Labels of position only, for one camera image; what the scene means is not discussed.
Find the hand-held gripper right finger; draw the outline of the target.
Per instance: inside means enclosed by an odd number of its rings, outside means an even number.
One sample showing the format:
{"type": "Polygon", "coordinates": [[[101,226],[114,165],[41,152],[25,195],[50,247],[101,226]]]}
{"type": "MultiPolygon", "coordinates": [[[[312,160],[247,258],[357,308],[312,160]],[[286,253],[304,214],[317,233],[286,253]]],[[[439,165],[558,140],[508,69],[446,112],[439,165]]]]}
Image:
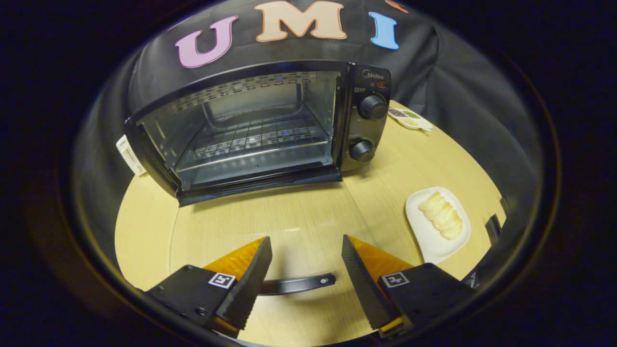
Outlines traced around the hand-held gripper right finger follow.
{"type": "Polygon", "coordinates": [[[430,262],[413,266],[349,235],[342,237],[341,255],[364,314],[381,338],[432,326],[474,292],[430,262]]]}

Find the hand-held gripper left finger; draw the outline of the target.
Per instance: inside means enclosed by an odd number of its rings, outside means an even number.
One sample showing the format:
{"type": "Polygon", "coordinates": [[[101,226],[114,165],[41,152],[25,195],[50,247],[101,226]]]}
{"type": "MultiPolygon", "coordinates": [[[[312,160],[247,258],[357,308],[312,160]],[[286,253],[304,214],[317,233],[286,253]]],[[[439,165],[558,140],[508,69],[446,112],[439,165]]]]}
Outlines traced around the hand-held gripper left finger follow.
{"type": "Polygon", "coordinates": [[[205,267],[185,265],[146,291],[180,318],[236,338],[253,310],[272,260],[268,236],[205,267]]]}

